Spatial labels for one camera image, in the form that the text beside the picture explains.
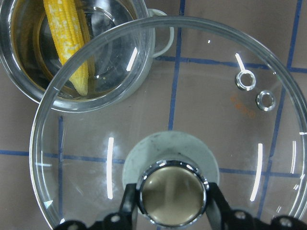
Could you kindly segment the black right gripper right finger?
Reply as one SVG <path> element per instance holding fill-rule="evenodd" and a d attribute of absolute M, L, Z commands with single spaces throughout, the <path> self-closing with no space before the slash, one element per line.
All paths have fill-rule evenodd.
<path fill-rule="evenodd" d="M 233 209 L 216 183 L 206 190 L 206 215 L 213 230 L 305 230 L 307 224 L 292 216 L 281 215 L 265 223 L 242 209 Z"/>

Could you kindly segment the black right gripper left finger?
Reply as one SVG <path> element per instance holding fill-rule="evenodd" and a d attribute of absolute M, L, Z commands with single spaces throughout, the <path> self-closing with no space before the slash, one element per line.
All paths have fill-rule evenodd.
<path fill-rule="evenodd" d="M 137 222 L 136 184 L 128 184 L 117 212 L 112 212 L 103 220 L 87 227 L 77 220 L 68 220 L 55 227 L 57 230 L 134 230 Z"/>

